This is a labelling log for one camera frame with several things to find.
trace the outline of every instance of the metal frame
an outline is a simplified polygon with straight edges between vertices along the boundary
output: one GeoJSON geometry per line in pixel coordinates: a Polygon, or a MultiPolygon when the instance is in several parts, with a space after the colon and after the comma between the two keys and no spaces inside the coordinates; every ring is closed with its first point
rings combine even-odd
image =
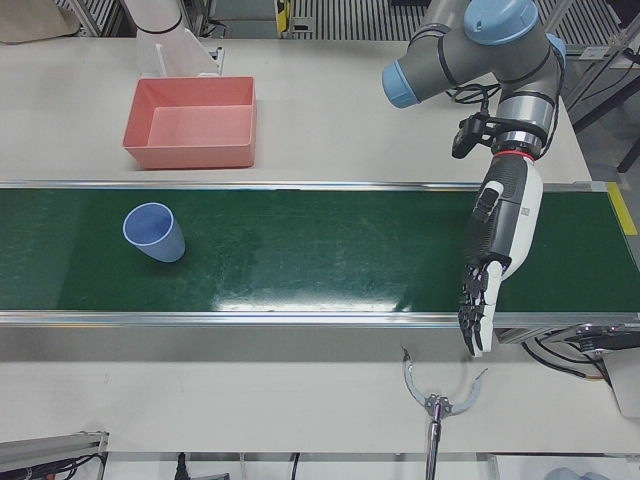
{"type": "Polygon", "coordinates": [[[618,58],[622,50],[626,48],[629,43],[640,33],[640,15],[629,24],[629,26],[620,33],[616,39],[615,45],[611,46],[610,56],[607,61],[594,63],[592,66],[580,77],[578,83],[564,97],[565,106],[568,111],[571,111],[578,102],[582,99],[585,93],[591,88],[595,81],[602,75],[602,73],[609,68],[609,65],[618,58]]]}
{"type": "Polygon", "coordinates": [[[544,31],[545,32],[553,32],[556,27],[560,24],[566,13],[573,5],[574,0],[564,0],[562,2],[558,2],[556,7],[553,9],[551,15],[544,22],[544,31]]]}
{"type": "Polygon", "coordinates": [[[100,27],[97,22],[94,20],[93,15],[89,11],[89,7],[84,2],[84,0],[67,0],[73,9],[73,12],[78,17],[78,20],[84,27],[85,31],[91,37],[99,37],[102,35],[100,31],[100,27]]]}
{"type": "MultiPolygon", "coordinates": [[[[420,182],[224,182],[181,180],[10,180],[3,188],[92,188],[92,189],[168,189],[168,190],[338,190],[338,191],[477,191],[479,183],[420,182]]],[[[607,192],[606,182],[546,183],[545,192],[607,192]]]]}
{"type": "MultiPolygon", "coordinates": [[[[476,191],[475,183],[380,182],[250,182],[70,181],[0,182],[2,188],[203,189],[203,190],[355,190],[355,191],[476,191]]],[[[547,184],[546,192],[607,192],[604,182],[547,184]]],[[[532,335],[577,324],[619,327],[640,325],[637,312],[498,312],[501,342],[517,343],[532,335]]],[[[458,328],[457,312],[100,312],[9,310],[0,312],[0,327],[340,327],[458,328]]]]}
{"type": "Polygon", "coordinates": [[[192,12],[193,15],[189,15],[190,12],[187,11],[185,0],[179,0],[178,6],[189,30],[191,30],[196,37],[202,36],[202,33],[209,24],[209,6],[207,5],[207,1],[191,0],[191,6],[194,10],[192,12]]]}
{"type": "Polygon", "coordinates": [[[106,432],[95,432],[0,443],[0,472],[102,454],[107,451],[108,438],[106,432]]]}
{"type": "Polygon", "coordinates": [[[560,332],[556,332],[553,335],[544,339],[545,342],[565,342],[574,337],[586,337],[589,335],[602,335],[609,336],[624,334],[624,333],[640,333],[640,322],[638,323],[624,323],[624,324],[601,324],[597,322],[585,322],[579,325],[572,325],[560,332]]]}
{"type": "MultiPolygon", "coordinates": [[[[498,312],[495,328],[549,329],[579,324],[639,328],[636,312],[498,312]]],[[[457,312],[79,312],[5,310],[0,327],[344,327],[458,328],[457,312]]]]}

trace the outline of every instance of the red ring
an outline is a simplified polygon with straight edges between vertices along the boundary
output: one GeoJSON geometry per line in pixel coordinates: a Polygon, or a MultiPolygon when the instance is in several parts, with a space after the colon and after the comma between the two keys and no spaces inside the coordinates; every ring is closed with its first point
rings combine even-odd
{"type": "Polygon", "coordinates": [[[502,155],[521,155],[523,157],[527,157],[532,162],[536,161],[536,159],[533,158],[533,155],[531,155],[529,153],[526,153],[526,152],[521,152],[520,150],[502,150],[502,151],[496,153],[494,155],[494,157],[501,157],[502,155]]]}

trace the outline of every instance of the electrical connector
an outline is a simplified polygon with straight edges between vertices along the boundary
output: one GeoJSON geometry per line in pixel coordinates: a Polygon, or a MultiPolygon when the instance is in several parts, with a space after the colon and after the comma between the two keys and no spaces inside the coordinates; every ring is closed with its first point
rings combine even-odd
{"type": "Polygon", "coordinates": [[[189,472],[187,472],[187,462],[185,460],[185,454],[178,455],[178,466],[176,468],[176,476],[174,480],[191,480],[189,472]]]}

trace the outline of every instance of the metal rod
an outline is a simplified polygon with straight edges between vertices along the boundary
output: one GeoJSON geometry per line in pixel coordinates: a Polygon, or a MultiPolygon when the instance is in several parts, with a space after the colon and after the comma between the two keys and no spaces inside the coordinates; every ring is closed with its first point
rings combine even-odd
{"type": "MultiPolygon", "coordinates": [[[[304,190],[304,191],[467,191],[475,192],[479,183],[419,182],[202,182],[179,180],[7,180],[3,188],[86,188],[86,189],[167,189],[167,190],[304,190]]],[[[547,183],[545,192],[606,192],[604,182],[547,183]]]]}
{"type": "MultiPolygon", "coordinates": [[[[639,327],[637,312],[499,312],[496,328],[562,328],[577,324],[639,327]]],[[[0,327],[344,327],[459,328],[455,312],[78,312],[0,311],[0,327]]]]}
{"type": "Polygon", "coordinates": [[[630,97],[635,95],[640,91],[640,77],[636,77],[627,83],[624,87],[618,90],[616,93],[611,95],[605,101],[603,101],[600,105],[593,108],[587,114],[585,114],[582,118],[577,120],[572,126],[576,133],[580,133],[582,130],[587,128],[593,122],[599,120],[604,115],[609,113],[614,108],[619,107],[624,102],[626,102],[630,97]]]}
{"type": "Polygon", "coordinates": [[[442,404],[438,398],[433,406],[433,419],[429,425],[429,436],[427,437],[427,461],[426,461],[426,480],[434,480],[436,478],[436,464],[438,461],[438,445],[440,444],[440,436],[442,434],[442,404]]]}
{"type": "Polygon", "coordinates": [[[626,173],[631,168],[631,165],[635,163],[638,157],[640,157],[640,137],[638,137],[629,152],[627,152],[627,154],[620,162],[620,165],[618,165],[618,172],[626,173]]]}

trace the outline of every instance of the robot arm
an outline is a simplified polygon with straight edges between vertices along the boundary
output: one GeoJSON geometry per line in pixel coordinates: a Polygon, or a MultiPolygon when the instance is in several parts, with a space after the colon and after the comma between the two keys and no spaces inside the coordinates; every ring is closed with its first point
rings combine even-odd
{"type": "Polygon", "coordinates": [[[459,320],[474,356],[491,350],[500,284],[529,253],[542,199],[534,163],[557,122],[563,50],[545,35],[533,0],[434,0],[406,55],[383,73],[385,93],[399,108],[487,73],[502,87],[497,116],[483,105],[460,123],[453,145],[458,158],[477,143],[494,154],[465,238],[459,320]]]}

